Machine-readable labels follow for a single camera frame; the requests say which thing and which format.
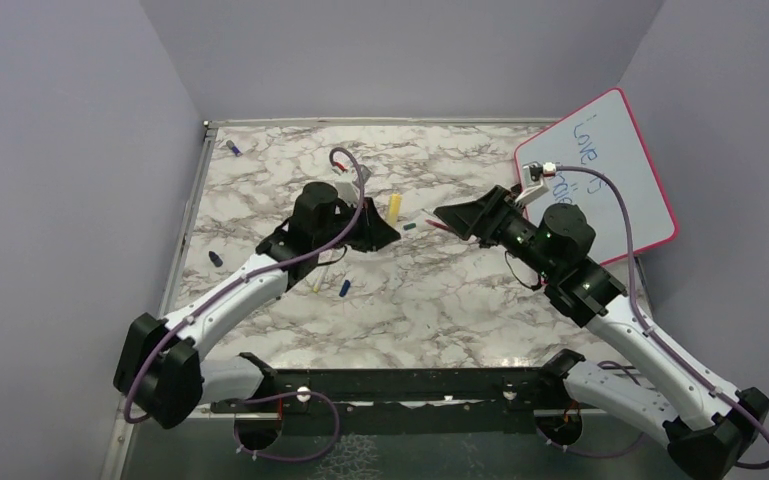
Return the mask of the yellow marker pen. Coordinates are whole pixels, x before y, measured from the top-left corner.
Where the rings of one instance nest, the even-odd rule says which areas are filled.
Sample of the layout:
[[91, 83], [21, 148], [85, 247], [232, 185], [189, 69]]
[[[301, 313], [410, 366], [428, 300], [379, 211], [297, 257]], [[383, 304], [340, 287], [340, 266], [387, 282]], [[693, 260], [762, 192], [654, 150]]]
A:
[[386, 221], [390, 226], [395, 227], [398, 223], [402, 196], [400, 194], [391, 194], [388, 202]]

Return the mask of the white yellow highlighter pen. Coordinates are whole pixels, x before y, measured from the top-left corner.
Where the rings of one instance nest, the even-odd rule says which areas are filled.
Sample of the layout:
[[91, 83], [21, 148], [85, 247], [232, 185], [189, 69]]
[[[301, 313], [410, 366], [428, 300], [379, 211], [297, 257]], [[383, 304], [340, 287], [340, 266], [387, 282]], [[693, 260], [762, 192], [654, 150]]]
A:
[[325, 278], [327, 277], [328, 273], [328, 267], [321, 267], [319, 269], [319, 273], [317, 274], [317, 277], [313, 283], [312, 286], [312, 292], [318, 293], [321, 290], [322, 284], [324, 283]]

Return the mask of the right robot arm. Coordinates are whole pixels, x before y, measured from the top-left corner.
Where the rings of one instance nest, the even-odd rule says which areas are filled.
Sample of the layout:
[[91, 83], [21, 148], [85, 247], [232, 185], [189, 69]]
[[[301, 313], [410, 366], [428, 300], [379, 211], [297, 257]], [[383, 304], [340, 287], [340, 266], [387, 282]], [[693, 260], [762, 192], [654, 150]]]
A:
[[537, 380], [545, 404], [572, 399], [611, 414], [664, 446], [693, 479], [722, 479], [737, 466], [757, 438], [769, 398], [706, 368], [635, 306], [625, 285], [589, 257], [595, 231], [579, 207], [553, 204], [533, 224], [511, 193], [496, 186], [434, 213], [458, 237], [499, 245], [538, 273], [562, 316], [607, 342], [653, 386], [610, 375], [565, 350]]

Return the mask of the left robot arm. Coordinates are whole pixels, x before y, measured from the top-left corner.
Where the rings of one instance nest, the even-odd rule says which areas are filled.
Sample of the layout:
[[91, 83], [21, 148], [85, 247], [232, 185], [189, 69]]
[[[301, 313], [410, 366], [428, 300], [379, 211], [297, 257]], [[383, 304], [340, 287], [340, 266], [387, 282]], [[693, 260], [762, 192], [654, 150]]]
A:
[[371, 198], [348, 202], [328, 183], [306, 184], [291, 215], [233, 275], [161, 319], [144, 313], [131, 323], [113, 379], [125, 397], [125, 419], [138, 422], [132, 413], [138, 407], [144, 419], [170, 429], [203, 404], [235, 400], [250, 410], [266, 408], [275, 386], [265, 364], [243, 355], [209, 361], [208, 353], [318, 268], [321, 253], [377, 252], [400, 238]]

